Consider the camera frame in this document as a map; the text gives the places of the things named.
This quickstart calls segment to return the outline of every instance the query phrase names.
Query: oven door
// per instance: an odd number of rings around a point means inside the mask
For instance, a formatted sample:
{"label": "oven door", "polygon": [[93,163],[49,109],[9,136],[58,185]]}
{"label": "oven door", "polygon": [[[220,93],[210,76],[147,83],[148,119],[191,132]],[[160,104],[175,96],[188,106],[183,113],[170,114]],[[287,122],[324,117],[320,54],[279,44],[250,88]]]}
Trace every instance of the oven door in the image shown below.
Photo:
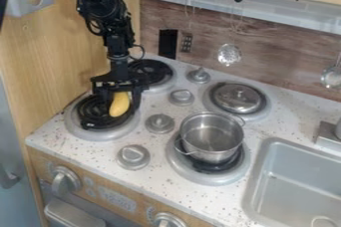
{"label": "oven door", "polygon": [[40,186],[46,205],[44,212],[51,227],[142,227],[74,194],[57,198],[44,180]]}

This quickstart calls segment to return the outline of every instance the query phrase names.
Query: pot handle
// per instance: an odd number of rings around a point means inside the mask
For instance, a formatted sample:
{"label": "pot handle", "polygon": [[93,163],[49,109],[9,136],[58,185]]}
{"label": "pot handle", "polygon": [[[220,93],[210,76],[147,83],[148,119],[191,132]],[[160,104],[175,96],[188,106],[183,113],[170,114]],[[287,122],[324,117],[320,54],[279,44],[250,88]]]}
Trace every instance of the pot handle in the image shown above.
{"label": "pot handle", "polygon": [[239,119],[240,122],[241,122],[240,126],[244,127],[244,126],[246,125],[246,121],[245,121],[242,117],[240,117],[239,115],[235,115],[235,114],[229,114],[229,115],[230,115],[232,118],[237,118],[237,119]]}
{"label": "pot handle", "polygon": [[186,151],[183,151],[181,148],[178,148],[177,145],[176,145],[176,142],[173,144],[174,145],[174,149],[183,154],[183,155],[191,155],[191,154],[194,154],[194,153],[197,153],[197,151],[191,151],[191,152],[186,152]]}

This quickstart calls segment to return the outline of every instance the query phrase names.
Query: wood panel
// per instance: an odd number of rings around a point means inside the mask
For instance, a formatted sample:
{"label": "wood panel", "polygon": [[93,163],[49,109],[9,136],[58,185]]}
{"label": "wood panel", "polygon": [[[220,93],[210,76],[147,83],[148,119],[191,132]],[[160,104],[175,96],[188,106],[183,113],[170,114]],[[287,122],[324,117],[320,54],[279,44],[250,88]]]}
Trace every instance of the wood panel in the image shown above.
{"label": "wood panel", "polygon": [[[140,2],[125,1],[139,39]],[[0,75],[43,222],[42,200],[24,137],[88,90],[91,76],[108,69],[103,41],[87,30],[76,12],[76,0],[55,2],[22,18],[6,17],[0,34]]]}
{"label": "wood panel", "polygon": [[[157,53],[159,29],[179,29],[193,33],[191,53],[181,53],[181,61],[274,86],[341,102],[341,93],[320,84],[322,71],[335,64],[341,50],[341,36],[298,27],[243,18],[229,14],[188,9],[158,0],[142,0],[142,42],[148,52]],[[238,33],[233,27],[239,25]],[[217,51],[222,44],[234,42],[242,61],[230,67],[221,65]]]}
{"label": "wood panel", "polygon": [[[89,186],[87,186],[86,184],[84,184],[82,189],[76,193],[77,195],[89,201],[92,201],[98,205],[101,205],[125,218],[135,221],[138,224],[141,224],[143,226],[151,226],[151,222],[147,217],[147,209],[150,207],[154,207],[152,217],[155,216],[158,212],[169,212],[182,219],[187,224],[188,227],[213,227],[212,225],[196,217],[185,214],[182,211],[165,205],[157,200],[151,199],[143,195],[142,193],[136,192],[123,185],[112,182],[92,172],[86,171],[83,168],[76,166],[75,164],[63,161],[57,157],[46,154],[33,147],[28,148],[30,151],[30,155],[32,155],[33,165],[36,170],[37,176],[48,182],[52,182],[51,166],[57,165],[66,166],[71,170],[75,171],[75,173],[77,173],[81,180],[83,180],[85,176],[94,180],[95,185],[92,187],[92,189],[96,193],[96,197],[88,195],[88,193],[86,192],[86,188]],[[135,213],[128,212],[126,210],[121,209],[117,205],[111,204],[107,200],[102,199],[101,196],[99,196],[98,194],[98,187],[100,186],[119,192],[120,194],[136,201],[138,205],[136,212]]]}

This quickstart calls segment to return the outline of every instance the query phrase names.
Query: faucet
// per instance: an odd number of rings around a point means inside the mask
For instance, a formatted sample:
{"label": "faucet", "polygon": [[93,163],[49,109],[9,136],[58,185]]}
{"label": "faucet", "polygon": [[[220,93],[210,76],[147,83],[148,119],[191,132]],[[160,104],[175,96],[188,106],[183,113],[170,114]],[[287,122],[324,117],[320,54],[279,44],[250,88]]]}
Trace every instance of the faucet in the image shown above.
{"label": "faucet", "polygon": [[334,133],[335,133],[336,137],[341,140],[341,118],[336,123]]}
{"label": "faucet", "polygon": [[336,124],[322,120],[315,143],[341,152],[341,118]]}

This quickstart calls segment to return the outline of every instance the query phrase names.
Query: oven handle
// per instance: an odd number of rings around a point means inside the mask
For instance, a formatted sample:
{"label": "oven handle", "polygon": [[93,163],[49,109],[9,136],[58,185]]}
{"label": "oven handle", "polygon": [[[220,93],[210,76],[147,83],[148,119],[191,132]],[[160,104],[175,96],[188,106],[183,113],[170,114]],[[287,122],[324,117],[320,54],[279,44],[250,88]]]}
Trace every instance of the oven handle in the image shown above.
{"label": "oven handle", "polygon": [[63,227],[106,227],[104,220],[57,198],[53,198],[44,209],[50,222]]}
{"label": "oven handle", "polygon": [[8,174],[0,162],[0,185],[4,189],[12,188],[16,183],[20,181],[20,177],[12,173]]}

